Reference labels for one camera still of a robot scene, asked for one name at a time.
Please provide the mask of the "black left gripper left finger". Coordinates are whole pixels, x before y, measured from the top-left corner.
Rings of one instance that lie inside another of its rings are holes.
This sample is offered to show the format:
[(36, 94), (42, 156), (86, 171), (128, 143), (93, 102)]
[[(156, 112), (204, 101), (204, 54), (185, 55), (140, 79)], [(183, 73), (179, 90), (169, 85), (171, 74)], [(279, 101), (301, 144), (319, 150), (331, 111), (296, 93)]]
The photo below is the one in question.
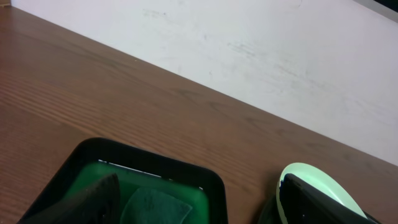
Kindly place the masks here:
[(48, 208), (23, 218), (22, 224), (119, 223), (120, 186), (116, 174), (110, 174), (89, 187)]

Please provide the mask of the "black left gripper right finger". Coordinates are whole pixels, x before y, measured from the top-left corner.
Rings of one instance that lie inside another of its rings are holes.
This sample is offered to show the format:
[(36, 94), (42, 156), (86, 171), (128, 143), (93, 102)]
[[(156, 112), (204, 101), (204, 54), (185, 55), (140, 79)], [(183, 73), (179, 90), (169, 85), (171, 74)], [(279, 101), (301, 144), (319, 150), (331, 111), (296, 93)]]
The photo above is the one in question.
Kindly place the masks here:
[(288, 224), (376, 224), (320, 190), (287, 174), (279, 187), (280, 219)]

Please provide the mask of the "mint plate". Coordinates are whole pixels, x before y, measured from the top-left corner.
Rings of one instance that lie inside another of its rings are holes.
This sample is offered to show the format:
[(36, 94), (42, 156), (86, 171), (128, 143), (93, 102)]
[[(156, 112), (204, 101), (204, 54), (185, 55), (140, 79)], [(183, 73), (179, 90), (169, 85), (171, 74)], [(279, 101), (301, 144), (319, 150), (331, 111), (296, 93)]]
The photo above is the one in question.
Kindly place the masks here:
[(353, 212), (364, 218), (367, 218), (367, 216), (361, 210), (359, 205), (355, 202), (353, 197), (335, 179), (310, 164), (294, 162), (283, 169), (276, 188), (277, 208), (281, 222), (283, 224), (288, 224), (288, 222), (285, 217), (282, 205), (280, 204), (279, 188), (282, 185), (282, 181), (287, 174), (295, 175), (296, 177), (310, 184), (312, 187), (315, 187), (317, 190), (329, 196), (333, 200), (344, 205), (346, 208), (352, 210)]

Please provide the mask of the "green sponge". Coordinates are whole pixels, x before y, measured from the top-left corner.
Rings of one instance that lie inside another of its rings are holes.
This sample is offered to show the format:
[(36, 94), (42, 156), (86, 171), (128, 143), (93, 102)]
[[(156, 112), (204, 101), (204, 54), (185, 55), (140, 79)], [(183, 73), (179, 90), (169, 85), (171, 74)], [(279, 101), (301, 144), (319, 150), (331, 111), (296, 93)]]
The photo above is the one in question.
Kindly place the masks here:
[(137, 189), (121, 214), (120, 224), (181, 224), (192, 206), (161, 191)]

